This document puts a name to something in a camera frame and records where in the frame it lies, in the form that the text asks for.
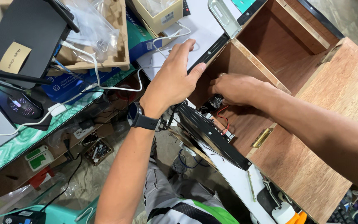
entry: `ruijie label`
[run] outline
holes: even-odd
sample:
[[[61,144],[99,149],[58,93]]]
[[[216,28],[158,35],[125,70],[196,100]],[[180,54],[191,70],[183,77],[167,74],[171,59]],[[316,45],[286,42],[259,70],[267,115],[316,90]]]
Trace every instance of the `ruijie label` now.
[[[0,70],[18,74],[24,60],[30,54],[31,48],[13,42],[0,61]]]

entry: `wooden cabinet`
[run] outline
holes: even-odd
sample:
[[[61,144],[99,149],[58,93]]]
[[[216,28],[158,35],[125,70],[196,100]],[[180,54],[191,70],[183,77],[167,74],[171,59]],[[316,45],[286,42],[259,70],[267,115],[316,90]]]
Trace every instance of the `wooden cabinet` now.
[[[358,46],[337,38],[297,0],[265,2],[207,64],[188,98],[197,108],[210,97],[209,83],[219,73],[239,73],[358,121]],[[325,223],[351,182],[262,111],[231,106],[222,115],[236,135],[230,145],[309,217]],[[272,131],[264,142],[251,146],[267,128]]]

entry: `electrical outlet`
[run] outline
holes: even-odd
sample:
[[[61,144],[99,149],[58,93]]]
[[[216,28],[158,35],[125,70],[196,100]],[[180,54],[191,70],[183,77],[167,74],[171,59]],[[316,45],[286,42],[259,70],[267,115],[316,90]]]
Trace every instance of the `electrical outlet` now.
[[[87,128],[87,129],[85,129],[85,130],[82,130],[82,128],[80,128],[80,129],[78,129],[78,130],[76,130],[76,131],[74,132],[74,136],[75,136],[77,139],[81,139],[81,138],[85,137],[88,133],[90,133],[93,129],[94,129],[93,126]]]

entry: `smartwatch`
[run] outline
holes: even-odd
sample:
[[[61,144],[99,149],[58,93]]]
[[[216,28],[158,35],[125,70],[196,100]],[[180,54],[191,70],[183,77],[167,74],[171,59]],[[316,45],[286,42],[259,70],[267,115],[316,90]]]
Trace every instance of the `smartwatch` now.
[[[131,127],[141,127],[149,130],[157,130],[161,122],[161,118],[154,119],[146,117],[138,101],[129,105],[127,119]]]

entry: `left hand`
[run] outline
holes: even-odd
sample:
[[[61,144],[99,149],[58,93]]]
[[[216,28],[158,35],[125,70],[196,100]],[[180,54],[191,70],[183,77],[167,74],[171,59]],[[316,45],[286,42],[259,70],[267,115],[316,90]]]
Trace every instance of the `left hand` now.
[[[140,99],[144,114],[160,118],[173,104],[184,101],[196,88],[197,80],[206,68],[205,63],[196,65],[187,75],[187,56],[194,49],[195,39],[175,44],[161,69]]]

